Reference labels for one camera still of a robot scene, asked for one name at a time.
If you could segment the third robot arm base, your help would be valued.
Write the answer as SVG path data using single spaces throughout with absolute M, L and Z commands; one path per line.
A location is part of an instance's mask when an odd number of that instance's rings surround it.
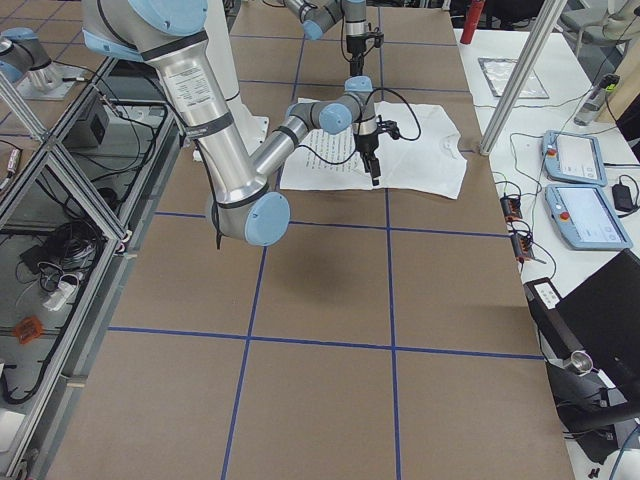
M 60 101 L 71 89 L 64 85 L 63 70 L 27 27 L 1 32 L 1 73 L 28 100 Z

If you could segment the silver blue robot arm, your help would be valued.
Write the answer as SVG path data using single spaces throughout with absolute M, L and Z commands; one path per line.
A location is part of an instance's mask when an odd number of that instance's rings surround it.
M 249 152 L 206 55 L 205 1 L 85 1 L 86 46 L 99 54 L 156 70 L 167 101 L 195 142 L 212 190 L 209 218 L 218 237 L 269 246 L 290 221 L 287 199 L 269 177 L 313 130 L 353 132 L 355 151 L 373 181 L 380 176 L 373 87 L 352 76 L 333 101 L 297 103 L 255 152 Z
M 367 21 L 365 1 L 326 1 L 318 5 L 312 1 L 283 0 L 279 4 L 298 17 L 305 37 L 310 40 L 321 39 L 339 24 L 341 53 L 349 64 L 350 76 L 363 74 L 367 43 L 376 34 Z

